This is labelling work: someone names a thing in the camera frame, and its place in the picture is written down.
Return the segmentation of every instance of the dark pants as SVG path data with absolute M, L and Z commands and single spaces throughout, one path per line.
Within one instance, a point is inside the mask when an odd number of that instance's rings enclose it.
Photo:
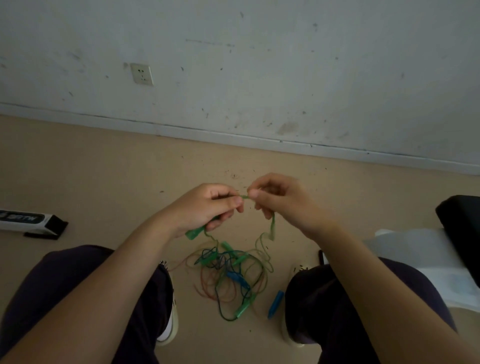
M 5 311 L 0 327 L 0 358 L 112 253 L 101 246 L 83 245 L 44 256 Z M 172 300 L 170 277 L 159 265 L 133 310 L 113 363 L 158 363 L 155 343 L 167 327 Z
M 381 258 L 440 318 L 456 330 L 432 283 L 415 268 Z M 320 363 L 379 363 L 357 311 L 329 265 L 297 273 L 285 293 L 285 320 L 297 342 L 318 343 Z
M 111 249 L 84 245 L 47 254 L 27 275 L 9 303 L 0 327 L 0 358 L 47 312 L 60 302 L 110 254 Z M 416 269 L 383 262 L 448 325 L 452 317 L 437 290 Z M 159 265 L 147 283 L 128 322 L 113 363 L 158 363 L 156 338 L 170 317 L 173 287 Z M 330 266 L 301 271 L 285 295 L 287 328 L 302 342 L 317 342 L 321 363 L 378 363 L 362 323 Z

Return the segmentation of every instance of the baseboard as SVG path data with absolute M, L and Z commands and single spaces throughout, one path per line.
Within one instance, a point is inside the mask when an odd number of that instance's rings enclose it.
M 208 143 L 227 144 L 274 150 L 277 152 L 305 154 L 327 158 L 348 159 L 359 162 L 379 163 L 401 167 L 421 168 L 428 170 L 443 170 L 447 172 L 480 175 L 480 166 L 447 160 L 380 153 L 358 149 L 323 146 L 289 141 L 279 141 L 268 138 L 258 138 L 246 135 L 210 132 L 201 129 L 162 125 L 144 121 L 113 119 L 104 116 L 72 113 L 67 111 L 38 109 L 22 105 L 0 103 L 0 114 L 28 119 L 60 122 L 90 126 L 94 128 L 121 130 L 125 132 L 168 136 L 179 139 L 197 140 Z

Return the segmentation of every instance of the white outlet plate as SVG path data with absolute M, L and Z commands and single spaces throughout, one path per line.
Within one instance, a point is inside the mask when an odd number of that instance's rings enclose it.
M 148 64 L 130 63 L 130 68 L 136 84 L 153 86 L 152 72 Z

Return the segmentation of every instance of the beige floor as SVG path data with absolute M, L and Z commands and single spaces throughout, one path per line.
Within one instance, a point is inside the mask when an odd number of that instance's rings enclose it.
M 294 175 L 361 238 L 380 228 L 440 227 L 434 208 L 441 201 L 454 194 L 480 194 L 479 179 L 473 176 L 2 116 L 0 156 L 2 208 L 54 213 L 70 222 L 58 241 L 0 232 L 0 310 L 47 252 L 81 244 L 115 248 L 142 220 L 202 182 L 229 183 L 244 191 L 270 171 Z M 247 208 L 215 235 L 246 249 L 267 228 L 260 213 Z M 165 253 L 169 265 L 196 244 L 185 238 L 174 241 Z M 246 312 L 234 323 L 222 321 L 215 304 L 195 293 L 195 272 L 176 270 L 180 330 L 171 345 L 158 349 L 162 362 L 315 363 L 318 347 L 291 349 L 279 335 L 278 316 L 271 321 L 264 317 L 277 290 L 285 287 L 291 263 L 303 259 L 315 264 L 317 250 L 279 218 L 277 241 L 269 244 L 275 273 L 256 303 L 261 317 Z M 476 325 L 465 327 L 479 333 Z

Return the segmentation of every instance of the person's right hand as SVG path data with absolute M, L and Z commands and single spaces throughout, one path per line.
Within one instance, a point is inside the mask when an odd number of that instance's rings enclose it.
M 247 191 L 255 209 L 261 209 L 267 219 L 271 219 L 272 212 L 278 212 L 310 239 L 333 224 L 293 177 L 269 173 L 255 180 Z

